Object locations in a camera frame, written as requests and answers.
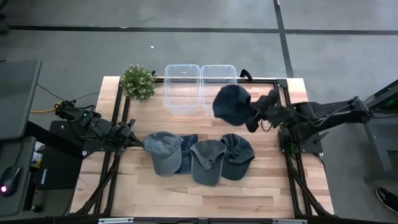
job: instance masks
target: plastic container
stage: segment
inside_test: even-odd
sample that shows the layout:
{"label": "plastic container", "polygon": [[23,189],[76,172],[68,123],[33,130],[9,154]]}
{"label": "plastic container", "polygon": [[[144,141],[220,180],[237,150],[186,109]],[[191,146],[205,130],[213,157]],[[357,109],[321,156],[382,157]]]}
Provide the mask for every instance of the plastic container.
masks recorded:
{"label": "plastic container", "polygon": [[223,86],[237,84],[232,65],[204,65],[200,68],[201,103],[206,115],[213,115],[213,101]]}
{"label": "plastic container", "polygon": [[195,115],[200,107],[200,67],[168,65],[164,76],[163,105],[172,115]]}

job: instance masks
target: potted plant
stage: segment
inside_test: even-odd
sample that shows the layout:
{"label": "potted plant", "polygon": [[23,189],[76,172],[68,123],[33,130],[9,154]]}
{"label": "potted plant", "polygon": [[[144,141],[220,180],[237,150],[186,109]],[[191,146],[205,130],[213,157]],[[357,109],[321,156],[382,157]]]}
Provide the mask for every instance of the potted plant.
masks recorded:
{"label": "potted plant", "polygon": [[123,93],[133,100],[148,100],[155,94],[156,77],[145,67],[129,65],[120,78]]}

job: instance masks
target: sneaker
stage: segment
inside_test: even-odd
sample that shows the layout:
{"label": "sneaker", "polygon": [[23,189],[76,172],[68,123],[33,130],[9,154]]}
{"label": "sneaker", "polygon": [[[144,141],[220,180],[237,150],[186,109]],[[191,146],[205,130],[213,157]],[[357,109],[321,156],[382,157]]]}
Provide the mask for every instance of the sneaker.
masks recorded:
{"label": "sneaker", "polygon": [[376,190],[376,197],[380,200],[383,205],[398,215],[398,197],[383,187],[379,187]]}

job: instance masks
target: gray floor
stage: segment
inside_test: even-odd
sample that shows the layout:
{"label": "gray floor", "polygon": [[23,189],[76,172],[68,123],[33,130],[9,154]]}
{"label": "gray floor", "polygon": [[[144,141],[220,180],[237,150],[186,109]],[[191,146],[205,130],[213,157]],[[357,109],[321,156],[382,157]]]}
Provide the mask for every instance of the gray floor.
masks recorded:
{"label": "gray floor", "polygon": [[[395,0],[280,0],[280,5],[287,29],[398,29]],[[13,24],[277,28],[271,0],[13,0],[4,13]],[[398,36],[288,35],[287,43],[294,76],[304,78],[312,101],[366,99],[398,77]],[[230,63],[256,77],[286,77],[278,34],[14,30],[0,36],[2,58],[42,60],[39,83],[68,99],[99,91],[103,76],[120,75],[130,63],[160,74],[172,63]],[[96,100],[91,96],[79,103]],[[56,102],[38,88],[33,109]],[[30,119],[48,128],[56,117],[32,114]],[[364,128],[333,128],[322,144],[336,214],[398,222],[373,193],[381,185],[398,194],[398,182],[362,180],[378,167]]]}

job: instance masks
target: wooden table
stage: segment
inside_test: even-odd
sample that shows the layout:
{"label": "wooden table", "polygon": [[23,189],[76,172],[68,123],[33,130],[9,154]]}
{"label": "wooden table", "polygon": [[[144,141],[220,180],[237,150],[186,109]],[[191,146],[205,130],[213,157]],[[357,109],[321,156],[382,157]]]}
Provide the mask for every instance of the wooden table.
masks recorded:
{"label": "wooden table", "polygon": [[[119,77],[104,77],[97,102],[97,112],[111,120]],[[291,102],[307,101],[304,81],[288,78]],[[252,101],[268,94],[268,84],[243,84],[252,95]],[[129,217],[230,217],[230,218],[290,218],[294,217],[292,199],[284,156],[279,152],[277,130],[255,133],[246,126],[230,126],[213,116],[206,116],[203,108],[196,116],[172,116],[162,104],[163,84],[146,102],[132,101],[127,120],[134,118],[134,132],[143,139],[156,131],[175,134],[199,135],[200,140],[220,139],[227,133],[246,138],[256,158],[251,162],[244,179],[220,179],[218,186],[207,187],[193,181],[189,174],[160,177],[155,174],[150,154],[142,148],[132,147],[122,155],[114,195],[112,216]],[[119,120],[123,110],[122,99]],[[71,212],[81,208],[97,187],[103,152],[93,153],[83,161],[75,190]],[[317,157],[303,155],[307,185],[326,210],[333,213],[325,171]],[[297,186],[300,208],[303,198]],[[103,206],[108,190],[105,190]]]}

